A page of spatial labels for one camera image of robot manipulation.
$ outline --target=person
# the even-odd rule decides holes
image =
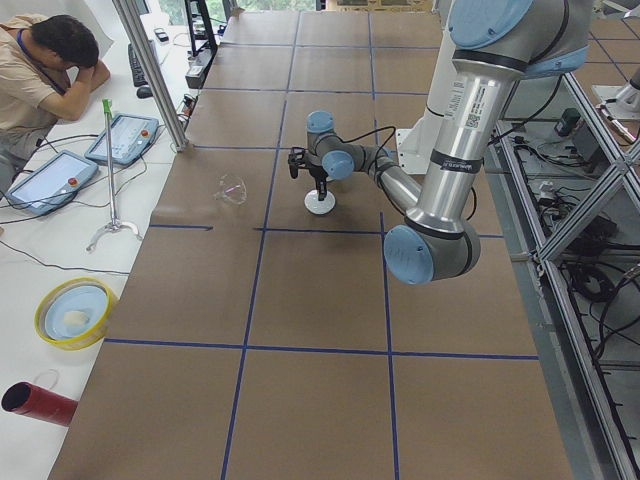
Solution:
[[[109,79],[98,55],[91,31],[70,15],[0,23],[0,198],[51,127],[78,120],[91,92]]]

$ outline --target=metal stand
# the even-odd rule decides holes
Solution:
[[[118,218],[118,213],[116,210],[116,193],[114,187],[114,179],[113,179],[113,154],[111,152],[111,101],[104,99],[102,100],[102,106],[104,108],[104,118],[105,118],[105,138],[107,139],[107,174],[109,177],[109,209],[111,211],[111,222],[107,223],[104,227],[100,228],[96,233],[94,233],[91,238],[91,242],[87,246],[87,252],[93,252],[96,248],[96,244],[100,237],[102,237],[105,233],[118,233],[123,228],[130,229],[136,238],[142,241],[142,236],[140,235],[140,231],[135,223],[132,222],[123,222]]]

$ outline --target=white round object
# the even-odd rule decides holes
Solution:
[[[327,192],[327,196],[324,197],[324,200],[318,200],[318,191],[311,190],[304,197],[304,206],[307,207],[311,213],[315,215],[324,215],[333,210],[333,207],[336,206],[336,197],[333,196],[333,193]]]

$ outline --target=blue and white device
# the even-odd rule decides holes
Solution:
[[[45,215],[70,202],[96,174],[98,165],[62,150],[7,192],[14,208]]]
[[[155,139],[159,122],[155,118],[124,113],[111,121],[111,156],[114,165],[128,167],[135,162]],[[106,130],[93,142],[85,157],[100,164],[107,163]]]

